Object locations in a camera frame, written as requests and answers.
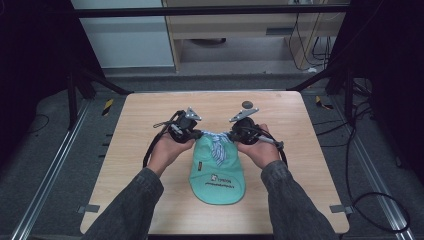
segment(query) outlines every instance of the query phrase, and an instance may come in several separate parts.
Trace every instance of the hand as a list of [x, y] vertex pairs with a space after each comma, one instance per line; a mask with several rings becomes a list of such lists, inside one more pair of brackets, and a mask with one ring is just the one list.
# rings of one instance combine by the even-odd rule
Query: hand
[[[269, 132], [266, 124], [261, 124], [259, 127]], [[271, 162], [281, 160], [277, 148], [272, 143], [259, 140], [253, 145], [244, 145], [240, 142], [235, 142], [235, 144], [240, 152], [249, 156], [261, 169], [264, 169]]]
[[166, 167], [171, 165], [182, 152], [193, 147], [194, 142], [194, 139], [191, 139], [186, 143], [177, 143], [169, 133], [165, 133], [156, 143], [146, 167], [160, 177]]

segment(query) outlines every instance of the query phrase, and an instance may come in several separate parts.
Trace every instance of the person's left hand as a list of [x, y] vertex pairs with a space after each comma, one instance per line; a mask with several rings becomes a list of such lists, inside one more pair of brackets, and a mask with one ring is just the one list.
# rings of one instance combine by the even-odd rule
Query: person's left hand
[[169, 133], [165, 133], [156, 143], [147, 168], [160, 177], [166, 167], [171, 165], [182, 152], [193, 147], [194, 142], [195, 140], [191, 139], [186, 143], [177, 143]]

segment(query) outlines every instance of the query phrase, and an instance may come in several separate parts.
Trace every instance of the jacket sleeve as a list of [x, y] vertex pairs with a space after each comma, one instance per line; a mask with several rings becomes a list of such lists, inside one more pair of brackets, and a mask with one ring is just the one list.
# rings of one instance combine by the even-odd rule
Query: jacket sleeve
[[274, 239], [338, 239], [282, 161], [268, 164], [261, 173], [268, 190], [269, 214]]
[[159, 177], [144, 168], [100, 214], [82, 239], [146, 239], [162, 193]]

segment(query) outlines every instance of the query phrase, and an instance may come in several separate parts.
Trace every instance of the teal cap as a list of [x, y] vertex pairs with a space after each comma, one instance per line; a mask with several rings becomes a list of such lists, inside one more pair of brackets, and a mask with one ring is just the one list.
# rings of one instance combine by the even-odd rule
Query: teal cap
[[193, 193], [205, 203], [233, 204], [246, 189], [237, 147], [225, 133], [203, 132], [196, 141], [189, 177]]

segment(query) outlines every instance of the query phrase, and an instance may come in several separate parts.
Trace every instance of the wall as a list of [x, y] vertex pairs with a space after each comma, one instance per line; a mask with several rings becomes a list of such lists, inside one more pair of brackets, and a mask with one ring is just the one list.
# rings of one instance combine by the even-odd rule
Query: wall
[[[160, 0], [72, 0], [75, 9], [161, 7]], [[164, 17], [81, 19], [102, 68], [173, 67]]]

